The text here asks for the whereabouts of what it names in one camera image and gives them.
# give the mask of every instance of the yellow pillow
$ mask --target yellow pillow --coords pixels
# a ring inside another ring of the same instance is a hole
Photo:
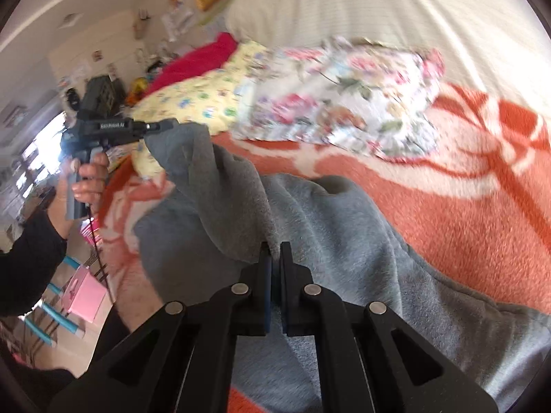
[[[256,42],[240,44],[222,68],[153,93],[136,105],[132,118],[146,122],[176,118],[180,123],[205,124],[211,135],[226,131],[236,120],[239,96],[235,90],[249,71],[251,59],[265,50]],[[141,177],[162,171],[143,140],[132,152],[132,163]]]

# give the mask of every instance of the silver screw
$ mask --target silver screw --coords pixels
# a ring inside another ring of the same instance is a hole
[[[304,286],[304,292],[307,295],[316,296],[321,293],[321,287],[318,284],[306,284]]]
[[[386,305],[380,301],[374,301],[369,305],[369,310],[371,310],[374,314],[382,315],[386,312]]]
[[[231,291],[235,295],[244,295],[249,292],[249,286],[247,286],[245,283],[235,283],[231,287]]]
[[[179,314],[184,310],[184,305],[179,301],[171,301],[165,306],[165,312],[169,315]]]

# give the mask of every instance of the floor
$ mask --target floor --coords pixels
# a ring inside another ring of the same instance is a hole
[[[68,240],[67,255],[83,264],[90,258],[91,251],[92,247],[80,235],[78,228],[75,225]],[[92,270],[93,273],[99,270],[97,261],[90,266],[90,270]],[[73,273],[74,270],[72,267],[62,263],[58,267],[52,282],[58,287],[62,287],[67,281],[69,281]],[[49,291],[47,291],[45,295],[53,298],[53,294],[48,294],[48,292]],[[55,307],[56,310],[61,310],[61,306],[59,304]],[[70,370],[76,377],[82,375],[82,373],[84,373],[88,368],[88,364],[92,358],[92,354],[96,346],[97,338],[110,309],[111,302],[109,301],[109,296],[106,295],[100,305],[93,323],[86,322],[73,314],[69,314],[68,318],[85,330],[84,337],[78,338],[68,330],[62,327],[57,327],[51,334],[52,338],[55,338],[57,341],[57,346],[55,348],[49,347],[42,342],[37,342],[38,351],[34,353],[35,366],[43,369],[60,367],[67,368],[67,370]],[[40,326],[44,329],[50,322],[50,318],[46,317]]]

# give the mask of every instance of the gray blanket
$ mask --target gray blanket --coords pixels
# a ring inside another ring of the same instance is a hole
[[[136,225],[142,262],[164,301],[203,302],[290,241],[294,260],[345,301],[387,303],[480,384],[505,411],[551,345],[548,316],[495,303],[433,269],[342,177],[260,176],[213,145],[207,129],[180,125],[147,139],[176,189]],[[321,411],[311,339],[239,338],[232,383],[273,412]]]

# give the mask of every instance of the orange and white patterned blanket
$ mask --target orange and white patterned blanket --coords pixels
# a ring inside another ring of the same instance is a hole
[[[429,263],[500,302],[551,313],[551,145],[544,119],[484,93],[444,84],[427,111],[439,151],[415,164],[352,155],[335,146],[213,141],[260,174],[347,177]],[[131,329],[161,300],[145,277],[133,226],[172,190],[163,174],[142,180],[127,160],[100,213],[118,310]]]

